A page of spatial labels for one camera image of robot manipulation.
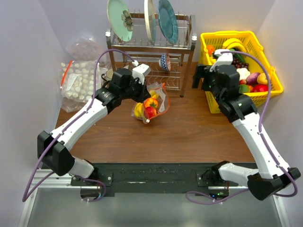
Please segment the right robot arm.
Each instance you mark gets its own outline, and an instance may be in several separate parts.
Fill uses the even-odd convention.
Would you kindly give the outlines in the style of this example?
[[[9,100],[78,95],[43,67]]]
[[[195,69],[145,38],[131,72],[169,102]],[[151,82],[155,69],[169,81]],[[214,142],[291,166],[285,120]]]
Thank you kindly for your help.
[[[262,201],[294,183],[301,173],[290,167],[279,155],[260,123],[260,115],[252,99],[240,92],[240,75],[232,65],[206,66],[198,64],[193,76],[193,88],[209,91],[215,97],[221,113],[237,129],[249,148],[257,168],[251,169],[223,161],[211,167],[203,178],[217,186],[231,181],[249,189]]]

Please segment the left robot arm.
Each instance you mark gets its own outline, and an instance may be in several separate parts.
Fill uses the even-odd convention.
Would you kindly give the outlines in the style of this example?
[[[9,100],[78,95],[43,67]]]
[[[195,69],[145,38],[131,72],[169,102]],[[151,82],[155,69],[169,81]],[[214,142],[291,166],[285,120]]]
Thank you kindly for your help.
[[[95,167],[84,159],[71,155],[70,150],[77,140],[97,121],[101,120],[125,99],[144,102],[151,95],[145,77],[150,67],[141,64],[133,70],[119,68],[112,79],[96,91],[87,104],[62,126],[51,133],[41,132],[37,137],[38,159],[58,176],[78,175],[86,185],[98,181]]]

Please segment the red orange bell pepper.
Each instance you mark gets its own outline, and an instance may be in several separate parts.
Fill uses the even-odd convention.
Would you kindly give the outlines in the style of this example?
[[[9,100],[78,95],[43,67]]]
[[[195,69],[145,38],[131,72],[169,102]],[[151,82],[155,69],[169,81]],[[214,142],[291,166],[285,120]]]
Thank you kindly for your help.
[[[145,107],[145,108],[147,108],[147,107],[153,107],[153,108],[157,109],[158,106],[159,106],[159,103],[158,103],[157,99],[152,98],[152,97],[147,98],[147,99],[144,101],[143,104],[144,104],[144,107]]]

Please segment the clear orange zip bag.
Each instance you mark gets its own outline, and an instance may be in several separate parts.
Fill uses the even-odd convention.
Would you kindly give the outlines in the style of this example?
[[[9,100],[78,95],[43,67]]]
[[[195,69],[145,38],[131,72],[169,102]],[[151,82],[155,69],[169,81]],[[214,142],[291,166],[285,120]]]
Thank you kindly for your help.
[[[165,83],[155,82],[147,86],[151,95],[143,103],[133,106],[131,116],[148,124],[152,119],[165,114],[170,108],[170,97],[165,89]]]

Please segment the red apple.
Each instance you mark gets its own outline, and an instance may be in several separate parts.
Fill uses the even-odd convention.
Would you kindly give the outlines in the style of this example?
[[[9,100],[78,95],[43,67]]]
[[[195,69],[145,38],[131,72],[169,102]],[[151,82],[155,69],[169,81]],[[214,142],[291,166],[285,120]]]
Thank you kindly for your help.
[[[145,118],[150,119],[150,118],[153,118],[156,115],[157,115],[157,110],[154,107],[148,106],[148,107],[145,108],[145,110],[144,110],[144,117]]]

